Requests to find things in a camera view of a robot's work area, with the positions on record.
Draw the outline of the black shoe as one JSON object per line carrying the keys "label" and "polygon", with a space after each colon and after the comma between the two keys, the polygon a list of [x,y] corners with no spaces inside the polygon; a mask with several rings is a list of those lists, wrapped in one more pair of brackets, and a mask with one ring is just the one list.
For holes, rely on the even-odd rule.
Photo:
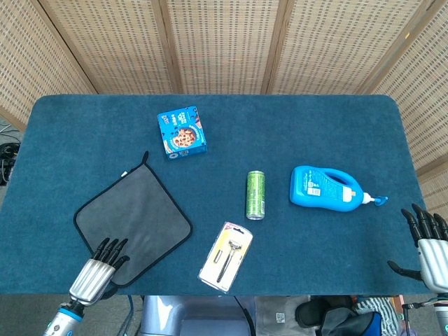
{"label": "black shoe", "polygon": [[295,320],[302,328],[322,328],[353,314],[349,295],[311,296],[295,309]]}

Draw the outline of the green drink can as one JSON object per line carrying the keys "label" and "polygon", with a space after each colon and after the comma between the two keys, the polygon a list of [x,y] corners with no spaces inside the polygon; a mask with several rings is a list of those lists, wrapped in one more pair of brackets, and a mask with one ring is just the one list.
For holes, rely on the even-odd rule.
{"label": "green drink can", "polygon": [[250,171],[246,179],[246,217],[262,220],[265,217],[265,174]]}

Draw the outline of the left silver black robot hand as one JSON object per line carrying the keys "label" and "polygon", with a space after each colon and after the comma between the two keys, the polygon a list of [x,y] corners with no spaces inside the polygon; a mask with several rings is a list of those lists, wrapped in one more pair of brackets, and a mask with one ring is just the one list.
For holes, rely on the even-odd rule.
{"label": "left silver black robot hand", "polygon": [[122,254],[127,242],[108,237],[101,241],[69,289],[73,301],[87,307],[101,299],[115,273],[130,260]]}

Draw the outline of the blue detergent bottle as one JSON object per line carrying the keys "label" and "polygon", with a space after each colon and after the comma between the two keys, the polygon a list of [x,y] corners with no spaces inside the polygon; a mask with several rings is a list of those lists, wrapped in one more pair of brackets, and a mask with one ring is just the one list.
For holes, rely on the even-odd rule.
{"label": "blue detergent bottle", "polygon": [[362,204],[380,207],[387,196],[373,197],[350,174],[332,168],[297,166],[290,179],[290,201],[301,207],[350,212]]}

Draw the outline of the blue felt table cover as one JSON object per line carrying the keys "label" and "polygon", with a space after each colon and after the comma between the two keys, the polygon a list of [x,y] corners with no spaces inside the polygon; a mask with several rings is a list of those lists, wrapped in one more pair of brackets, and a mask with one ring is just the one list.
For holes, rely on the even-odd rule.
{"label": "blue felt table cover", "polygon": [[[188,106],[197,107],[207,152],[169,160],[157,115]],[[75,212],[144,153],[192,234],[126,294],[213,294],[197,275],[225,222],[253,233],[232,295],[426,292],[387,264],[419,268],[401,210],[423,204],[392,98],[60,94],[34,104],[0,208],[0,294],[66,293],[90,254]],[[292,204],[299,165],[345,171],[388,202],[348,213]],[[262,220],[246,217],[251,171],[265,174]]]}

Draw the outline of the razor blister pack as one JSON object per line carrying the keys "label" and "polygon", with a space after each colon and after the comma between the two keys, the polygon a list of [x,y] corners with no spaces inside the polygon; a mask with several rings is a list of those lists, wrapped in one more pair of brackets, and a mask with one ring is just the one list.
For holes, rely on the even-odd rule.
{"label": "razor blister pack", "polygon": [[225,222],[198,274],[198,279],[228,293],[253,240],[252,233],[238,224]]}

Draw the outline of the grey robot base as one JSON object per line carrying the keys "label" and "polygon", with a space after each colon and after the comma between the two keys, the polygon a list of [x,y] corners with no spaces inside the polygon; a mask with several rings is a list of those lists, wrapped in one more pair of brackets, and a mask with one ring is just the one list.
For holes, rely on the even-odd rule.
{"label": "grey robot base", "polygon": [[255,299],[147,295],[138,336],[256,336]]}

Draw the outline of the grey cloth black trim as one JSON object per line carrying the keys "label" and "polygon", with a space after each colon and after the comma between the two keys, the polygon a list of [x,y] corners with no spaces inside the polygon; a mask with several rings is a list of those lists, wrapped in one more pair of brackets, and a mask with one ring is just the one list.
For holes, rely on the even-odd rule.
{"label": "grey cloth black trim", "polygon": [[134,283],[193,233],[193,225],[148,164],[141,163],[84,203],[73,224],[91,251],[105,238],[125,240],[129,260],[114,274],[119,288]]}

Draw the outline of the translucent box with code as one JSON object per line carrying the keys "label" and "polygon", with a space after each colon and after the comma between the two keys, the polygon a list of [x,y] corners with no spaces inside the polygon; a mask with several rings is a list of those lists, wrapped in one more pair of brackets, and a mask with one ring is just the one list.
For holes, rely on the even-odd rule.
{"label": "translucent box with code", "polygon": [[302,328],[295,320],[295,310],[309,299],[308,295],[255,297],[256,336],[315,336],[313,328]]}

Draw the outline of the woven bamboo folding screen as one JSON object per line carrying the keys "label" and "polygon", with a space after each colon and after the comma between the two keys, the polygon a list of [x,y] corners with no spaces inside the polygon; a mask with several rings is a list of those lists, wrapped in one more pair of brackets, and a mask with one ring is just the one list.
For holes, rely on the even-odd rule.
{"label": "woven bamboo folding screen", "polygon": [[0,144],[61,93],[389,95],[448,218],[448,0],[0,0]]}

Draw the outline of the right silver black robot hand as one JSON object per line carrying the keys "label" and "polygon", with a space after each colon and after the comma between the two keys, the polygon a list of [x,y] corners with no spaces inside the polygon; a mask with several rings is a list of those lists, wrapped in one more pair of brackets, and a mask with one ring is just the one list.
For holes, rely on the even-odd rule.
{"label": "right silver black robot hand", "polygon": [[402,209],[419,255],[421,269],[404,269],[389,260],[388,266],[402,277],[421,281],[430,292],[448,296],[448,221],[412,204],[413,212]]}

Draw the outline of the blue cookie box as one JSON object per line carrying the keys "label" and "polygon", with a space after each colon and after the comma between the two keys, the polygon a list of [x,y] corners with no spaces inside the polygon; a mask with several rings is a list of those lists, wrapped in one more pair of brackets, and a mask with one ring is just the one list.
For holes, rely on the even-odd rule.
{"label": "blue cookie box", "polygon": [[159,113],[157,121],[169,160],[207,152],[207,140],[196,106]]}

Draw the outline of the black blue bag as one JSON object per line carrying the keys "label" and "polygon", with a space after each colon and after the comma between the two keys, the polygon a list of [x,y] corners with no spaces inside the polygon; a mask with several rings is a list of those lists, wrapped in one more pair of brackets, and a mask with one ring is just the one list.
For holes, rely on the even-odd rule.
{"label": "black blue bag", "polygon": [[382,317],[371,311],[357,314],[347,308],[331,309],[325,313],[321,336],[382,336]]}

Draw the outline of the striped cloth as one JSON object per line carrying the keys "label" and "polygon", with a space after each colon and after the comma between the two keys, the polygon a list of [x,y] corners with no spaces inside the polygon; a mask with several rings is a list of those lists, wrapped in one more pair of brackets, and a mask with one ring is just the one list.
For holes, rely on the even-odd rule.
{"label": "striped cloth", "polygon": [[394,306],[387,297],[367,297],[354,306],[358,314],[376,312],[381,316],[381,336],[398,336],[400,321]]}

